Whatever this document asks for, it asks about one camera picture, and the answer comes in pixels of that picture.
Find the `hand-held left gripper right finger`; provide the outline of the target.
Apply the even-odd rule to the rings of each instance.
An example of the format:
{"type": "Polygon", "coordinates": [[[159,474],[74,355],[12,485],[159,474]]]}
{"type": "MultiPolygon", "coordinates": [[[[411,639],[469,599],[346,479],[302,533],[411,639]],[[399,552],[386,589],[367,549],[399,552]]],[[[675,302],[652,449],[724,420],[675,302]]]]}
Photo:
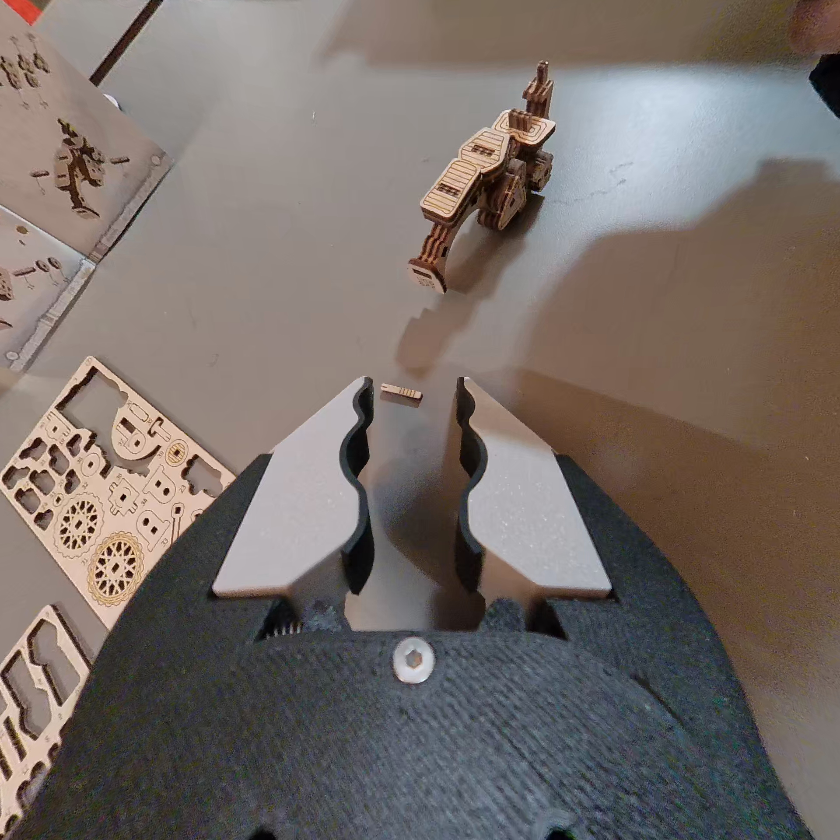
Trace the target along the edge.
{"type": "Polygon", "coordinates": [[[460,377],[456,573],[478,594],[482,628],[525,630],[552,602],[600,603],[613,585],[553,448],[460,377]]]}

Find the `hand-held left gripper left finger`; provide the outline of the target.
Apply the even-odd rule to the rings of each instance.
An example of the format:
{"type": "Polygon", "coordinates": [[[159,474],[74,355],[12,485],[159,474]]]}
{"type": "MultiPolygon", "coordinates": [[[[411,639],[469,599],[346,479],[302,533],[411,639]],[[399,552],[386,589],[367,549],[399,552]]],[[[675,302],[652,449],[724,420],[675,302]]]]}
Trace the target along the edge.
{"type": "Polygon", "coordinates": [[[216,598],[281,600],[303,629],[351,630],[346,597],[364,588],[375,557],[360,481],[373,415],[373,381],[363,375],[270,450],[213,582],[216,598]]]}

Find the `wooden puzzle sheet with gears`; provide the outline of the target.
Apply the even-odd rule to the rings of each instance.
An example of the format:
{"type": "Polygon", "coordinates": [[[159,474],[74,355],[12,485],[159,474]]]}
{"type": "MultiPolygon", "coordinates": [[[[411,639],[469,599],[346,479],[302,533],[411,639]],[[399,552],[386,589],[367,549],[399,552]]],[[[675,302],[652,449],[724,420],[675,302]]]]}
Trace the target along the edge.
{"type": "Polygon", "coordinates": [[[110,631],[235,474],[87,357],[2,470],[2,493],[110,631]]]}

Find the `person's right hand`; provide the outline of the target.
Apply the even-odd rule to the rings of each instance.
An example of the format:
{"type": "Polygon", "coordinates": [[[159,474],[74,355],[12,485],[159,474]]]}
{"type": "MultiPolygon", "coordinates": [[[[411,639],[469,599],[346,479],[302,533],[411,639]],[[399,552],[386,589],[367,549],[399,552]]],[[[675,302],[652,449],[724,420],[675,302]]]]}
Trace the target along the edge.
{"type": "Polygon", "coordinates": [[[800,1],[790,23],[793,50],[802,56],[839,52],[839,1],[800,1]]]}

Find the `brown wooden model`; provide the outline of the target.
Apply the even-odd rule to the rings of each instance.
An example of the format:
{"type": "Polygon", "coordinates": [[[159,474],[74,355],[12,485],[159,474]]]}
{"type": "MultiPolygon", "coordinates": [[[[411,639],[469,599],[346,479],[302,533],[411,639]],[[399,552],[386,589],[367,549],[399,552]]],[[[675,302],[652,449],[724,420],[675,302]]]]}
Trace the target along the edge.
{"type": "Polygon", "coordinates": [[[464,142],[423,197],[421,211],[432,227],[407,264],[419,286],[447,292],[448,256],[472,214],[480,226],[500,232],[548,184],[553,154],[544,145],[557,128],[550,119],[553,88],[550,63],[542,60],[522,93],[524,106],[502,111],[464,142]]]}

